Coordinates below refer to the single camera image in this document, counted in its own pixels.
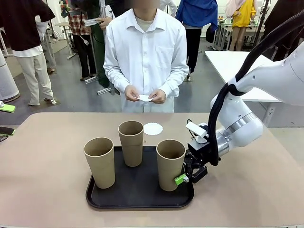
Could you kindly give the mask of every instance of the shirt cuff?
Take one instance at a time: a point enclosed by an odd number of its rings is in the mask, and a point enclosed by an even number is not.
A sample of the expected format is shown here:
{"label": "shirt cuff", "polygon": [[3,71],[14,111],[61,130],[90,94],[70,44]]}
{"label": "shirt cuff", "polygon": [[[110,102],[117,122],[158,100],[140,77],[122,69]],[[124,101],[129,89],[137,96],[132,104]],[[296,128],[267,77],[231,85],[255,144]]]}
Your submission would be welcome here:
{"label": "shirt cuff", "polygon": [[128,81],[122,81],[119,85],[119,89],[121,90],[121,92],[124,93],[124,91],[128,85],[130,85],[130,83]]}
{"label": "shirt cuff", "polygon": [[169,96],[170,93],[172,92],[170,86],[169,86],[167,83],[163,84],[163,85],[160,87],[160,89],[161,89],[162,91],[165,92],[166,98],[168,98],[168,96]]}

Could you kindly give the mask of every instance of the cup rim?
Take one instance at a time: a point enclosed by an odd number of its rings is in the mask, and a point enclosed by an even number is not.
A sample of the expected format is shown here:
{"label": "cup rim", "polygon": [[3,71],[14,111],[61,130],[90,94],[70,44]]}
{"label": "cup rim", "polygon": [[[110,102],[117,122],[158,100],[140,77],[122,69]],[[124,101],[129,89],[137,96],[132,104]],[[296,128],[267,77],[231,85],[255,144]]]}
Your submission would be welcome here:
{"label": "cup rim", "polygon": [[[120,126],[121,126],[122,124],[124,124],[124,123],[126,123],[126,122],[138,122],[138,123],[140,123],[140,124],[142,125],[142,130],[141,130],[139,133],[133,134],[133,135],[123,134],[123,133],[120,132],[119,128],[120,128]],[[140,135],[140,134],[143,132],[143,124],[142,124],[141,122],[137,121],[137,120],[127,120],[127,121],[122,122],[122,123],[118,126],[118,132],[119,132],[119,134],[121,134],[121,135],[123,135],[123,136],[134,137],[134,136]]]}
{"label": "cup rim", "polygon": [[[102,154],[102,155],[99,155],[99,156],[92,156],[92,155],[87,154],[86,151],[85,151],[85,147],[86,147],[86,145],[87,145],[89,142],[91,142],[91,141],[94,140],[94,139],[108,139],[108,140],[110,140],[110,142],[112,143],[111,149],[110,149],[107,153]],[[109,138],[107,138],[107,137],[96,137],[96,138],[90,139],[89,141],[86,142],[86,144],[84,145],[84,154],[85,154],[86,156],[90,157],[90,158],[101,158],[101,157],[103,157],[103,156],[106,156],[108,153],[110,153],[110,152],[113,150],[113,148],[114,148],[114,143],[113,143],[113,141],[112,141],[111,139],[109,139]]]}
{"label": "cup rim", "polygon": [[[162,142],[164,142],[164,141],[176,141],[176,142],[179,142],[183,147],[184,147],[184,149],[185,149],[185,152],[180,156],[180,157],[178,157],[178,158],[166,158],[166,157],[164,157],[164,156],[162,156],[159,152],[158,152],[158,149],[157,149],[157,147],[158,147],[158,145],[160,144],[160,143],[162,143]],[[159,142],[158,144],[157,144],[157,146],[156,146],[156,152],[157,152],[157,154],[159,155],[159,156],[161,156],[162,158],[164,158],[164,159],[167,159],[167,160],[178,160],[178,159],[180,159],[181,157],[183,157],[185,154],[186,154],[186,147],[184,146],[184,144],[182,144],[180,141],[178,141],[178,140],[175,140],[175,139],[165,139],[165,140],[162,140],[161,142]]]}

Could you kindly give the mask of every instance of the person in blue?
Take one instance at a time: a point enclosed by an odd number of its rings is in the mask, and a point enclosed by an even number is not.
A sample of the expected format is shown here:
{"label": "person in blue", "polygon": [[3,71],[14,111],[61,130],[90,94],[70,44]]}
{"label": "person in blue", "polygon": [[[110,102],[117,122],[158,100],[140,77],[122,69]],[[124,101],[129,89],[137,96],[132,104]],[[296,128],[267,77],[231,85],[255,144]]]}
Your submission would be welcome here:
{"label": "person in blue", "polygon": [[211,31],[218,27],[218,4],[216,0],[181,0],[176,14],[186,29],[187,35],[187,59],[190,74],[194,72],[198,59],[200,36],[203,26],[211,23]]}

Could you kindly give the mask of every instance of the plaid shirt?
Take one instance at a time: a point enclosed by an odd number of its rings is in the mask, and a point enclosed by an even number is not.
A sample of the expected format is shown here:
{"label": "plaid shirt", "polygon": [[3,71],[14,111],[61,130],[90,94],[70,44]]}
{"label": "plaid shirt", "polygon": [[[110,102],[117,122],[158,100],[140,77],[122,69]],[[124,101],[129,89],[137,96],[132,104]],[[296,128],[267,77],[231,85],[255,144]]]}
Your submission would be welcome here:
{"label": "plaid shirt", "polygon": [[70,23],[70,28],[72,30],[72,34],[76,36],[84,36],[90,35],[85,29],[84,20],[87,20],[87,15],[82,13],[82,16],[70,16],[68,15],[68,22]]}

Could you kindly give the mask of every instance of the yellow shirt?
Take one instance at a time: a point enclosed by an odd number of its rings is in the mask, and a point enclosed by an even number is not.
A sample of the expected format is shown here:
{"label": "yellow shirt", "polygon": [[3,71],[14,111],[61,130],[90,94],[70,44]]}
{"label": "yellow shirt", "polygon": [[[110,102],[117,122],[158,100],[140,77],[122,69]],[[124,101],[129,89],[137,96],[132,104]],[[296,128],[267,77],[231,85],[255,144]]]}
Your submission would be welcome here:
{"label": "yellow shirt", "polygon": [[250,24],[250,17],[257,13],[253,5],[253,0],[246,0],[238,11],[241,15],[237,16],[235,13],[233,14],[232,27],[248,27]]}

